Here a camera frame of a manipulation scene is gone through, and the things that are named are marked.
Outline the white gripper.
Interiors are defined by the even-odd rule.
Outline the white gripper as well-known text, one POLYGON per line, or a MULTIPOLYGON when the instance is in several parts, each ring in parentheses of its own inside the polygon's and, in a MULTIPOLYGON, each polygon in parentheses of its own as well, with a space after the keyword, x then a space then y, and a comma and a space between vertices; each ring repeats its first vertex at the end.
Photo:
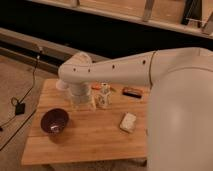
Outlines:
POLYGON ((70 84, 68 88, 71 105, 78 111, 95 111, 96 104, 88 83, 70 84))

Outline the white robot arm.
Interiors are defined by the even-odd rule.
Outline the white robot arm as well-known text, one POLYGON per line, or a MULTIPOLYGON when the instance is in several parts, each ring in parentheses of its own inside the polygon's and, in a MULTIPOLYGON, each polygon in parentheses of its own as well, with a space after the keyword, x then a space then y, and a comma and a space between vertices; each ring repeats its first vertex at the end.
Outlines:
POLYGON ((213 171, 213 51, 156 50, 97 63, 80 52, 58 75, 77 99, 93 81, 149 86, 148 170, 213 171))

